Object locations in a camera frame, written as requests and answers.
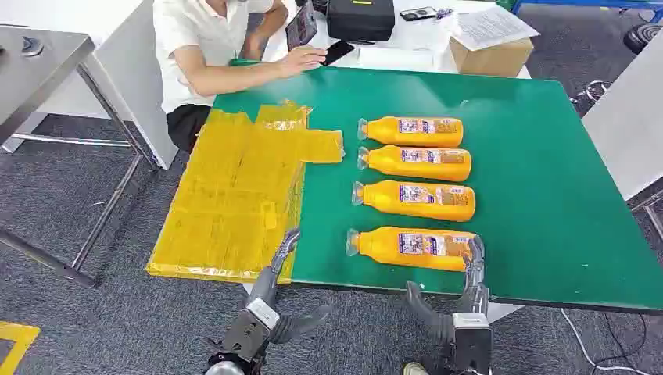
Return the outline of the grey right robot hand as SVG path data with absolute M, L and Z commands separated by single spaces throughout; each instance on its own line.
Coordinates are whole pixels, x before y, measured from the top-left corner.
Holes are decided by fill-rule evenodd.
M 421 296 L 421 289 L 413 281 L 407 282 L 407 304 L 436 339 L 453 343 L 458 330 L 470 330 L 473 335 L 489 333 L 487 320 L 489 289 L 484 284 L 485 247 L 480 236 L 468 240 L 470 255 L 464 256 L 465 277 L 456 310 L 451 314 L 434 311 Z

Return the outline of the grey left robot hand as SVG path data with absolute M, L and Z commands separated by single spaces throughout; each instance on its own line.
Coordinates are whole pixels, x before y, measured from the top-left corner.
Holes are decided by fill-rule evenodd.
M 271 261 L 260 271 L 256 283 L 253 285 L 246 300 L 246 306 L 249 306 L 253 300 L 260 298 L 267 306 L 275 310 L 277 279 L 281 274 L 285 260 L 293 252 L 300 235 L 298 227 L 293 227 L 285 232 L 281 244 L 277 247 Z M 320 305 L 311 314 L 305 316 L 292 317 L 280 315 L 274 325 L 269 327 L 271 329 L 270 342 L 284 344 L 293 338 L 312 331 L 314 328 L 325 323 L 331 312 L 332 307 L 330 305 Z

